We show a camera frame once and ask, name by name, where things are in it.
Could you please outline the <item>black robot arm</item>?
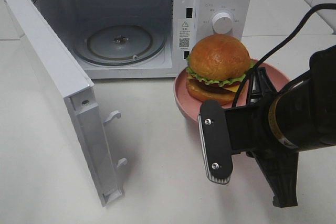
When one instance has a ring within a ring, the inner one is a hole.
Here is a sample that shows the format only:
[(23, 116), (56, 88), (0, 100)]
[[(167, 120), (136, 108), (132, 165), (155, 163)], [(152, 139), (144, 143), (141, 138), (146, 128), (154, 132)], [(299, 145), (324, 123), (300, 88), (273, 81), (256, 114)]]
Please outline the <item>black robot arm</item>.
[(277, 91), (264, 68), (250, 76), (246, 106), (225, 113), (233, 152), (254, 158), (274, 193), (273, 205), (297, 205), (298, 157), (335, 145), (335, 47), (314, 53), (309, 70)]

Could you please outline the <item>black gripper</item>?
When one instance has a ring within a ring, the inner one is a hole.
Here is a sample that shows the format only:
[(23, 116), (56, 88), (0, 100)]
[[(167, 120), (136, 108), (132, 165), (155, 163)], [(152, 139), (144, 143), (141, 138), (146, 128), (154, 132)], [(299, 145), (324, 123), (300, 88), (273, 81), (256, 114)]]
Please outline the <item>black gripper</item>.
[(225, 110), (225, 155), (247, 151), (268, 182), (275, 207), (294, 207), (297, 202), (298, 153), (275, 154), (274, 140), (267, 126), (267, 109), (278, 91), (265, 67), (249, 77), (246, 105)]

